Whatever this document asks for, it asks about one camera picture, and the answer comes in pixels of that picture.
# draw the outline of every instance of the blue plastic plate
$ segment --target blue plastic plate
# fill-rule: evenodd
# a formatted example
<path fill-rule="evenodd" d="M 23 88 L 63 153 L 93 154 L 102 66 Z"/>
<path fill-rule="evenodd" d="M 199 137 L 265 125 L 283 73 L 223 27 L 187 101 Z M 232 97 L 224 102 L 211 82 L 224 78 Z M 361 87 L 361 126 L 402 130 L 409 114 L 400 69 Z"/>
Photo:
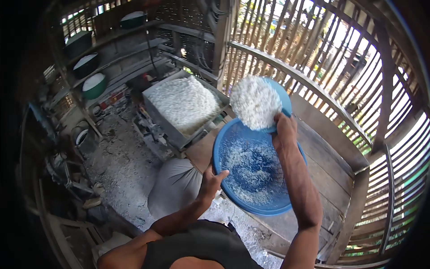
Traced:
<path fill-rule="evenodd" d="M 217 174 L 229 170 L 221 182 L 227 197 L 252 214 L 275 216 L 291 209 L 279 159 L 268 133 L 253 131 L 235 118 L 218 133 L 213 148 Z"/>

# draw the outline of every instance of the wooden post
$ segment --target wooden post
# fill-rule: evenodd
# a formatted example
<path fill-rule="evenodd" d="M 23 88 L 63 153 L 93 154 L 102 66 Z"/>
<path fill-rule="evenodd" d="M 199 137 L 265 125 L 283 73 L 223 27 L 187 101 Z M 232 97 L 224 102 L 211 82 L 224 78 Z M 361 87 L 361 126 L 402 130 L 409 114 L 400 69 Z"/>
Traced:
<path fill-rule="evenodd" d="M 384 228 L 384 235 L 382 237 L 381 247 L 379 248 L 379 255 L 383 255 L 385 248 L 388 245 L 388 239 L 390 238 L 391 226 L 393 225 L 394 217 L 394 169 L 393 162 L 391 160 L 390 148 L 384 145 L 385 155 L 387 156 L 387 167 L 388 167 L 388 211 L 386 217 L 386 223 Z"/>
<path fill-rule="evenodd" d="M 355 224 L 361 220 L 361 215 L 363 214 L 364 205 L 366 203 L 367 189 L 369 187 L 369 176 L 370 168 L 367 168 L 355 176 L 351 201 L 345 217 L 345 222 L 326 264 L 333 265 L 337 262 L 348 245 Z"/>
<path fill-rule="evenodd" d="M 225 72 L 225 59 L 227 56 L 228 46 L 227 41 L 230 40 L 230 32 L 233 24 L 233 18 L 236 13 L 237 0 L 221 0 L 219 9 L 228 11 L 221 20 L 218 21 L 215 35 L 214 58 L 212 61 L 213 74 L 218 77 L 215 88 L 222 90 L 222 83 Z"/>
<path fill-rule="evenodd" d="M 380 23 L 375 23 L 375 30 L 382 60 L 382 103 L 375 141 L 372 146 L 373 153 L 381 149 L 384 145 L 385 134 L 387 133 L 387 127 L 390 121 L 391 104 L 393 102 L 393 76 L 395 69 L 387 30 Z"/>
<path fill-rule="evenodd" d="M 182 57 L 181 54 L 181 35 L 176 32 L 176 31 L 172 31 L 172 36 L 173 36 L 173 48 L 175 49 L 175 55 L 178 57 Z"/>

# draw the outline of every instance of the black tank top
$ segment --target black tank top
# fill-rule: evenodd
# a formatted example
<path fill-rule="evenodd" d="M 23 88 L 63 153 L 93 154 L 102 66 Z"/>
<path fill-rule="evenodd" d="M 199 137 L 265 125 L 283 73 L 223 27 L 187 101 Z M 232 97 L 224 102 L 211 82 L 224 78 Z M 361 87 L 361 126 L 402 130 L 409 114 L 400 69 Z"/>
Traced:
<path fill-rule="evenodd" d="M 142 269 L 169 269 L 178 259 L 196 257 L 213 260 L 225 269 L 261 269 L 233 226 L 198 220 L 187 230 L 163 239 L 149 242 Z"/>

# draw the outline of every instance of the wire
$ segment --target wire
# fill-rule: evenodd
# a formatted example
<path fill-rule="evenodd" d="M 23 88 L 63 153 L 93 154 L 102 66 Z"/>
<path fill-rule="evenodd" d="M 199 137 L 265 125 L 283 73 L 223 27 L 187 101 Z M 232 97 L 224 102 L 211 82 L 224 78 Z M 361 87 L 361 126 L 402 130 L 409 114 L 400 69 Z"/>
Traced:
<path fill-rule="evenodd" d="M 143 25 L 144 25 L 144 32 L 145 32 L 145 37 L 146 37 L 146 44 L 148 45 L 149 57 L 151 58 L 151 63 L 152 63 L 152 66 L 155 69 L 155 73 L 157 74 L 157 78 L 160 79 L 160 74 L 158 73 L 158 69 L 157 69 L 157 67 L 154 64 L 154 58 L 152 57 L 151 47 L 149 45 L 148 30 L 146 28 L 146 14 L 144 16 L 144 20 L 145 20 L 145 22 L 144 22 Z"/>

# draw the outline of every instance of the metal tray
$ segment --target metal tray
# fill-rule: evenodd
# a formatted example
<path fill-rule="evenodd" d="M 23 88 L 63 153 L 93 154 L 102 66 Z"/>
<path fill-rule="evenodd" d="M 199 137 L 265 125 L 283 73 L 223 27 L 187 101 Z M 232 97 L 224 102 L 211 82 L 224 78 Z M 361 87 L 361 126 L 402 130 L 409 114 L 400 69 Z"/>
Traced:
<path fill-rule="evenodd" d="M 213 91 L 221 100 L 223 108 L 218 111 L 218 113 L 208 120 L 204 125 L 202 125 L 197 131 L 195 131 L 191 136 L 184 136 L 181 132 L 179 132 L 170 122 L 168 122 L 161 113 L 155 108 L 152 102 L 148 99 L 148 96 L 161 84 L 166 83 L 167 81 L 171 81 L 177 78 L 184 78 L 192 76 L 190 73 L 185 72 L 184 70 L 180 70 L 178 73 L 171 75 L 158 82 L 155 85 L 152 85 L 148 89 L 146 89 L 142 94 L 146 105 L 146 110 L 148 114 L 151 116 L 152 120 L 155 124 L 159 125 L 164 133 L 167 135 L 169 142 L 177 147 L 178 149 L 183 148 L 187 145 L 191 140 L 193 140 L 197 135 L 199 135 L 203 129 L 205 129 L 225 108 L 227 108 L 230 99 L 225 96 L 222 92 L 214 88 L 211 84 L 207 83 L 204 80 L 196 78 L 205 88 Z"/>

